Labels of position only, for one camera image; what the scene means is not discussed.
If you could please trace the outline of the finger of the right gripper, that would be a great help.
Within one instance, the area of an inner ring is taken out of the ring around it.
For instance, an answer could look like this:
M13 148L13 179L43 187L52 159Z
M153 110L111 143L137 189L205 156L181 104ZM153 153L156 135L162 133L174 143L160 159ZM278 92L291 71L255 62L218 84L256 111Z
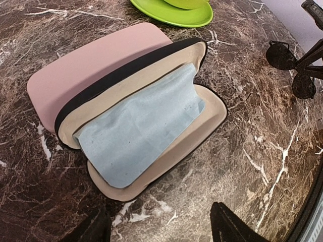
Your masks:
M322 39L320 39L298 62L296 70L298 73L309 76L322 76L322 66L312 64L322 58Z

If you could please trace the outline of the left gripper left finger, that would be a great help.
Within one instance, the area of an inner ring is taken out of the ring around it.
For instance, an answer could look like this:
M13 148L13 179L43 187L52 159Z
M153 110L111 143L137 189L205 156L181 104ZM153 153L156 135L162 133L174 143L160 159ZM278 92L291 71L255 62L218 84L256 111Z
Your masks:
M106 207L94 209L60 241L111 241L111 217Z

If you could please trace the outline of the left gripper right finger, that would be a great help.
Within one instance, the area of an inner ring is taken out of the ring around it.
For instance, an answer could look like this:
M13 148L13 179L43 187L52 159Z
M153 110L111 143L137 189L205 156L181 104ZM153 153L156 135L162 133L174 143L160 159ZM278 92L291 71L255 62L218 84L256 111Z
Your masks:
M210 221L213 241L262 241L261 235L222 202L213 203Z

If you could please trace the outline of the black glasses case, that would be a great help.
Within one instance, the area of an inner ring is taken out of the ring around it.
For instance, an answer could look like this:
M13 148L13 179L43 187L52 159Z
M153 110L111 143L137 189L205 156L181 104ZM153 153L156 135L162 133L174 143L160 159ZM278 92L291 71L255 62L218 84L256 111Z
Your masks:
M222 99L194 83L207 49L201 38L160 47L100 78L60 110L58 139L82 151L106 197L133 200L225 121Z

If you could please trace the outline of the pink glasses case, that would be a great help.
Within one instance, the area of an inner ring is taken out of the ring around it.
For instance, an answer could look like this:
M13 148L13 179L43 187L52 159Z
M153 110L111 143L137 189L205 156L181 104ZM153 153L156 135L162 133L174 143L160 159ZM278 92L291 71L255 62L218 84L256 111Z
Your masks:
M74 96L126 63L171 43L154 24L139 23L48 64L27 82L27 92L41 124L53 133L59 111Z

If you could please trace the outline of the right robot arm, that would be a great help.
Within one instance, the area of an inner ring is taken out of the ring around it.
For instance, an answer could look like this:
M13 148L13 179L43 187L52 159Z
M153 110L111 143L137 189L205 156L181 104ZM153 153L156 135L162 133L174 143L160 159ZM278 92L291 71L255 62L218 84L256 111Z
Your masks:
M315 1L305 1L301 6L314 19L317 27L322 30L322 8ZM322 66L312 65L320 58L322 58L322 39L314 44L313 47L297 62L297 71L322 80Z

